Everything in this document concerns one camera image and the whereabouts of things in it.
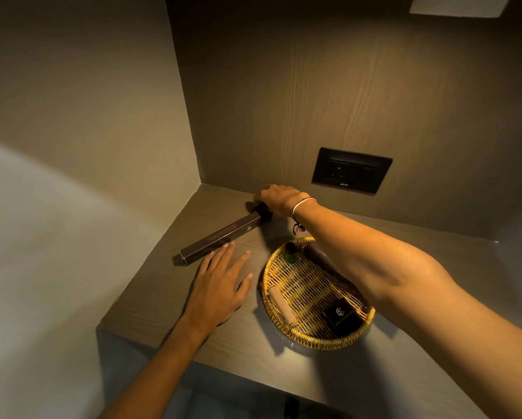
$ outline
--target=white rectangular object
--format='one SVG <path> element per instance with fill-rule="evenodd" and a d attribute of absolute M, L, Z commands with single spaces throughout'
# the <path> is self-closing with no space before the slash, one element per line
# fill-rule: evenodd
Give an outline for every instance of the white rectangular object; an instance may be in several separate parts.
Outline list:
<path fill-rule="evenodd" d="M 499 17 L 509 0 L 412 0 L 410 13 L 458 17 Z"/>

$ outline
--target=black wall socket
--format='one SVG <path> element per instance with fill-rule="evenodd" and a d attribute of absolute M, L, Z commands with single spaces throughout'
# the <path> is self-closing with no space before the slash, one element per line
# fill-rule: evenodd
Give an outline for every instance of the black wall socket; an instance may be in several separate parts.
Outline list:
<path fill-rule="evenodd" d="M 311 182 L 376 194 L 392 162 L 389 157 L 322 147 Z"/>

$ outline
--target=small black box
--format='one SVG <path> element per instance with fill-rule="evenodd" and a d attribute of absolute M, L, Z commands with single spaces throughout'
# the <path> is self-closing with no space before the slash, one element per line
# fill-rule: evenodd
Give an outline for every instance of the small black box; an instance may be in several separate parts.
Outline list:
<path fill-rule="evenodd" d="M 325 309 L 323 316 L 338 337 L 350 335 L 364 323 L 345 298 L 337 300 Z"/>

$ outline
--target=wicker basket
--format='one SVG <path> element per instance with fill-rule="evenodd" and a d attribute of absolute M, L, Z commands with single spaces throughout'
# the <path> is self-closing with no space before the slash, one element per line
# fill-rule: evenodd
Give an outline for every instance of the wicker basket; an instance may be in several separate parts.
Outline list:
<path fill-rule="evenodd" d="M 293 341 L 310 349 L 336 350 L 352 344 L 368 329 L 376 310 L 356 290 L 322 270 L 303 256 L 303 248 L 314 238 L 294 240 L 298 260 L 288 264 L 284 257 L 284 246 L 278 248 L 265 267 L 261 291 L 263 304 L 278 329 Z M 300 324 L 290 328 L 269 297 L 267 289 L 276 284 Z M 323 311 L 339 298 L 344 297 L 364 319 L 362 326 L 344 338 L 336 338 L 323 317 Z"/>

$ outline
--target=wooden surface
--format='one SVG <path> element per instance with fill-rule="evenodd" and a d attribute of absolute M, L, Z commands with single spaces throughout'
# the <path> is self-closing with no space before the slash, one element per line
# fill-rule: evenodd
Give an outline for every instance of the wooden surface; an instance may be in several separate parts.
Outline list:
<path fill-rule="evenodd" d="M 98 330 L 158 347 L 179 318 L 199 265 L 175 266 L 173 257 L 180 248 L 244 216 L 250 199 L 248 193 L 201 185 Z M 346 216 L 425 250 L 479 300 L 518 324 L 522 321 L 522 300 L 496 257 L 495 243 Z M 274 221 L 236 241 L 236 256 L 251 250 L 240 279 L 253 272 L 257 282 L 273 250 L 293 238 L 291 226 L 291 220 Z M 360 417 L 482 416 L 411 338 L 379 314 L 366 337 L 354 345 L 331 352 L 308 350 L 277 330 L 255 288 L 201 347 L 196 362 Z"/>
<path fill-rule="evenodd" d="M 202 182 L 492 238 L 522 211 L 522 23 L 411 1 L 170 0 Z M 393 164 L 374 197 L 312 185 L 320 147 Z"/>

